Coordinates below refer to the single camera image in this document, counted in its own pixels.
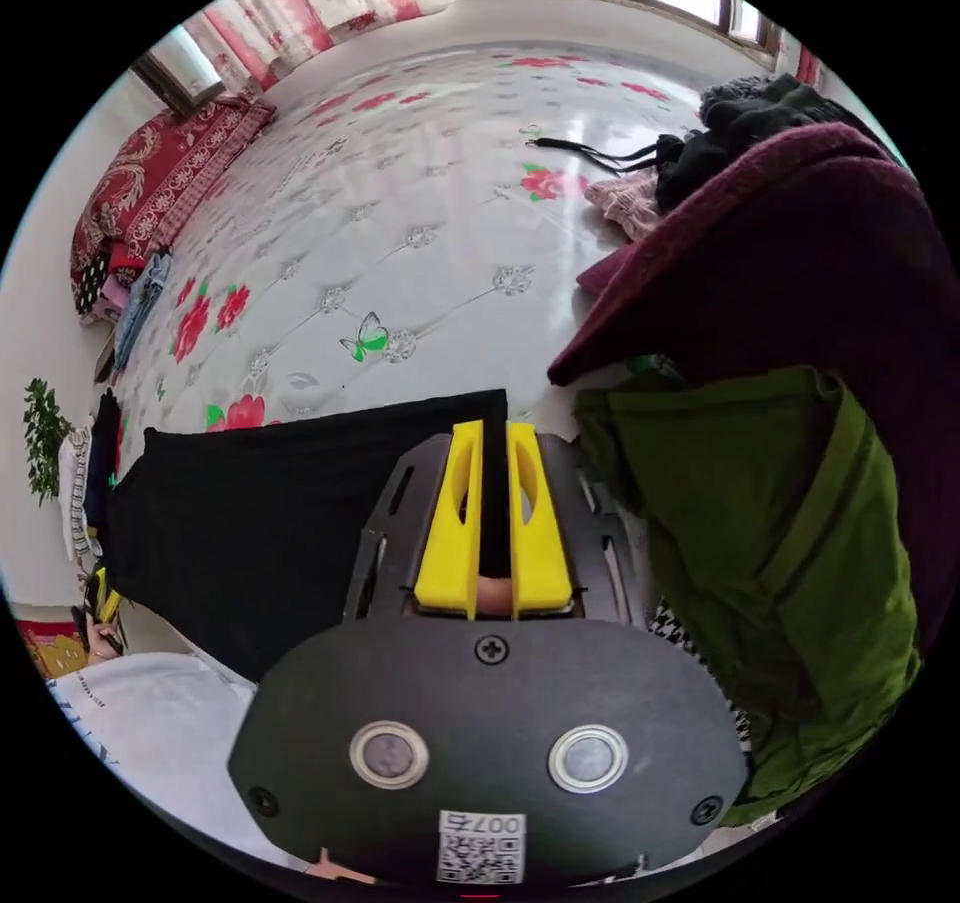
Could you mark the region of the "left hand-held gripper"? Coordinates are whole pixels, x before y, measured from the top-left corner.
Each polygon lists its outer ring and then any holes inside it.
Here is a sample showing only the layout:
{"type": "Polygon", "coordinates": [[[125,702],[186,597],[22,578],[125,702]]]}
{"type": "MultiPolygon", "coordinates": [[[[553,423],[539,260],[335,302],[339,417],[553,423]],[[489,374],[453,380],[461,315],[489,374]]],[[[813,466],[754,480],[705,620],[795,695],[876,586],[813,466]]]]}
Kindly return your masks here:
{"type": "Polygon", "coordinates": [[[113,627],[113,630],[105,634],[103,639],[113,653],[118,656],[124,654],[122,632],[117,630],[119,606],[120,594],[107,580],[106,565],[104,562],[97,562],[83,581],[81,604],[71,607],[73,622],[85,652],[91,653],[87,633],[87,615],[90,615],[95,625],[105,624],[113,627]]]}

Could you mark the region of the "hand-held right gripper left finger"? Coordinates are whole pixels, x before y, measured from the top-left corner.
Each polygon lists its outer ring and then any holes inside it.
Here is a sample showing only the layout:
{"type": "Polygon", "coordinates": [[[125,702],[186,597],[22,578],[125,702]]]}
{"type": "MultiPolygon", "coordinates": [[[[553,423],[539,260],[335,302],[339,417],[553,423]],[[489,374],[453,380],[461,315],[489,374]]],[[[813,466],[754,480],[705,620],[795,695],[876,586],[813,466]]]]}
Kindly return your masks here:
{"type": "Polygon", "coordinates": [[[483,422],[454,426],[420,568],[419,607],[473,620],[482,524],[483,422]]]}

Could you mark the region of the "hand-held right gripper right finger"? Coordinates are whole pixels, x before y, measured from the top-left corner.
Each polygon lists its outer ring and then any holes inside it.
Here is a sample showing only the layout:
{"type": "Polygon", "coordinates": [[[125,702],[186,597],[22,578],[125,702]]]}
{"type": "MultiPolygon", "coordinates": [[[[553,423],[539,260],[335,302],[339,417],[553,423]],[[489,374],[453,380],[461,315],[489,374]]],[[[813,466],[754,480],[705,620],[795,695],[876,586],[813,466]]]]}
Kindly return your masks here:
{"type": "Polygon", "coordinates": [[[564,613],[573,584],[538,436],[533,425],[506,425],[513,617],[564,613]]]}

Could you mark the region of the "person's right hand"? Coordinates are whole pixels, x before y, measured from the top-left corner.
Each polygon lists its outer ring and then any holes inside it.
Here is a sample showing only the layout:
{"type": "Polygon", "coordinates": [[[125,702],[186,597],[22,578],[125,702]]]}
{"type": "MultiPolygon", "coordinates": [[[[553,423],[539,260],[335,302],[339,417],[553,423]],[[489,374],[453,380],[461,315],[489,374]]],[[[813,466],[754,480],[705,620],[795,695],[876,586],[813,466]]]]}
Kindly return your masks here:
{"type": "Polygon", "coordinates": [[[326,848],[321,849],[319,859],[303,870],[304,875],[312,875],[330,881],[347,881],[364,885],[375,885],[375,877],[350,869],[332,860],[326,848]]]}

